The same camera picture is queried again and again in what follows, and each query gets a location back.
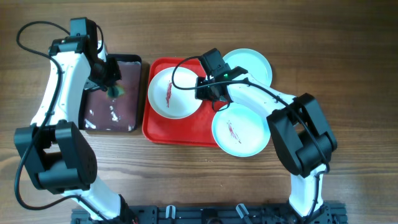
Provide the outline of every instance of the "white object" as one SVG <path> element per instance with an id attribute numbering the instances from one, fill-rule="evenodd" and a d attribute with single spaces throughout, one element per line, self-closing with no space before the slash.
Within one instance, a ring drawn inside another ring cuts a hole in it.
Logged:
<path id="1" fill-rule="evenodd" d="M 240 66 L 251 73 L 263 85 L 271 85 L 271 65 L 259 52 L 251 49 L 236 49 L 226 54 L 223 59 L 231 68 Z"/>
<path id="2" fill-rule="evenodd" d="M 105 44 L 98 57 L 106 60 Z M 53 109 L 54 114 L 50 117 L 46 125 L 55 125 L 58 121 L 64 119 L 66 121 L 73 121 L 78 126 L 81 96 L 86 80 L 90 76 L 90 64 L 84 54 L 76 54 L 75 52 L 58 53 L 52 58 L 60 64 L 63 74 L 60 91 Z M 36 123 L 37 126 L 43 123 L 54 95 L 55 87 L 57 86 L 57 66 L 52 61 L 50 63 L 50 78 L 45 89 L 42 104 L 30 122 L 30 124 Z"/>
<path id="3" fill-rule="evenodd" d="M 193 114 L 202 100 L 195 99 L 195 90 L 179 90 L 172 84 L 174 67 L 160 71 L 149 84 L 148 100 L 151 107 L 165 118 L 181 119 Z M 196 85 L 197 75 L 179 67 L 174 75 L 174 82 L 180 87 Z"/>
<path id="4" fill-rule="evenodd" d="M 265 86 L 257 81 L 250 73 L 240 75 L 234 80 L 242 80 L 244 78 L 248 78 L 251 83 L 260 85 L 271 93 L 279 96 L 287 104 L 293 103 L 293 99 L 295 98 L 294 95 L 287 95 L 276 91 L 271 87 Z M 229 96 L 235 103 L 244 105 L 264 119 L 266 119 L 274 110 L 285 108 L 285 105 L 276 101 L 272 96 L 254 86 L 248 86 L 246 84 L 232 84 L 228 85 L 227 89 Z"/>
<path id="5" fill-rule="evenodd" d="M 81 195 L 81 197 L 88 202 L 96 211 L 99 211 L 106 219 L 110 220 L 120 215 L 121 199 L 120 196 L 113 192 L 109 187 L 97 177 L 90 185 L 89 190 L 67 190 L 63 196 L 69 195 Z M 96 213 L 91 211 L 86 205 L 78 202 L 77 199 L 73 198 L 80 206 L 82 206 L 94 220 L 102 220 Z"/>
<path id="6" fill-rule="evenodd" d="M 211 132 L 222 150 L 238 157 L 249 157 L 261 152 L 271 136 L 265 119 L 237 103 L 231 103 L 228 109 L 217 112 Z"/>
<path id="7" fill-rule="evenodd" d="M 326 165 L 324 164 L 312 170 L 310 175 L 306 178 L 303 178 L 301 175 L 291 174 L 292 193 L 289 197 L 289 203 L 301 217 L 307 216 L 311 210 L 311 206 L 315 198 L 315 187 L 318 181 L 315 178 L 315 175 L 323 170 L 326 170 Z M 323 199 L 321 196 L 322 179 L 323 174 L 320 175 L 318 203 L 315 206 L 314 211 L 317 211 L 323 205 Z"/>

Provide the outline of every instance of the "table surface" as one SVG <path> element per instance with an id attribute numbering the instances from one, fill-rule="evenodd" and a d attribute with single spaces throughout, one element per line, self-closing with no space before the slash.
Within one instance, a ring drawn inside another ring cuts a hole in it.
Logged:
<path id="1" fill-rule="evenodd" d="M 265 55 L 272 87 L 320 102 L 338 149 L 324 178 L 323 198 L 347 206 L 350 223 L 398 222 L 398 4 L 363 1 L 87 1 L 0 3 L 0 223 L 68 223 L 74 202 L 27 211 L 14 197 L 20 157 L 13 135 L 28 126 L 42 100 L 50 63 L 16 44 L 31 21 L 69 28 L 89 17 L 102 27 L 108 52 L 189 57 L 217 47 Z M 22 43 L 45 52 L 62 31 L 28 28 Z M 290 174 L 272 141 L 258 155 L 168 146 L 131 134 L 85 133 L 98 175 L 130 205 L 258 205 L 285 202 Z M 21 191 L 31 205 L 59 196 L 36 190 L 24 171 Z"/>

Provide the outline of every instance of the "red tray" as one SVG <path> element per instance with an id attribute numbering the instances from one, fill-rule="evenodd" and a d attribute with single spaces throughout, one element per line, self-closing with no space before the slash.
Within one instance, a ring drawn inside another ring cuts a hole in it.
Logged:
<path id="1" fill-rule="evenodd" d="M 170 57 L 157 59 L 150 67 L 148 86 L 155 74 L 163 69 L 175 67 L 182 60 Z M 206 75 L 197 59 L 185 62 L 181 67 L 201 77 Z M 148 140 L 156 143 L 218 147 L 211 133 L 211 122 L 215 114 L 211 102 L 203 101 L 199 109 L 190 116 L 183 119 L 168 119 L 154 111 L 147 97 L 142 132 Z"/>

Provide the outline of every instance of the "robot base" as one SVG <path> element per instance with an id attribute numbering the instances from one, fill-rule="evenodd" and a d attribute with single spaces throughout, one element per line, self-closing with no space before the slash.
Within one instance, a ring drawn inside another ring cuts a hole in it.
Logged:
<path id="1" fill-rule="evenodd" d="M 235 207 L 168 207 L 130 206 L 139 224 L 299 224 L 289 203 L 247 206 L 248 219 L 240 218 Z M 325 202 L 320 215 L 310 224 L 347 224 L 345 205 Z M 92 224 L 87 211 L 72 211 L 71 224 Z"/>

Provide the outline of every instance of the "plate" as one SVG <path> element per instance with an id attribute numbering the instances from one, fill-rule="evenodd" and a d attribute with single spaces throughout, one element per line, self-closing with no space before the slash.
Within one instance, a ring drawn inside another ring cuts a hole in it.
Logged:
<path id="1" fill-rule="evenodd" d="M 266 120 L 237 103 L 231 103 L 228 109 L 216 113 L 211 132 L 222 150 L 238 157 L 261 152 L 271 136 Z"/>
<path id="2" fill-rule="evenodd" d="M 170 119 L 186 118 L 193 114 L 201 105 L 202 100 L 195 99 L 195 90 L 179 90 L 172 84 L 174 67 L 160 71 L 149 84 L 148 101 L 159 115 Z M 174 82 L 180 87 L 193 87 L 197 75 L 183 67 L 179 67 L 174 75 Z"/>
<path id="3" fill-rule="evenodd" d="M 240 66 L 246 69 L 257 81 L 271 85 L 272 69 L 268 60 L 252 49 L 236 49 L 223 57 L 231 68 Z"/>

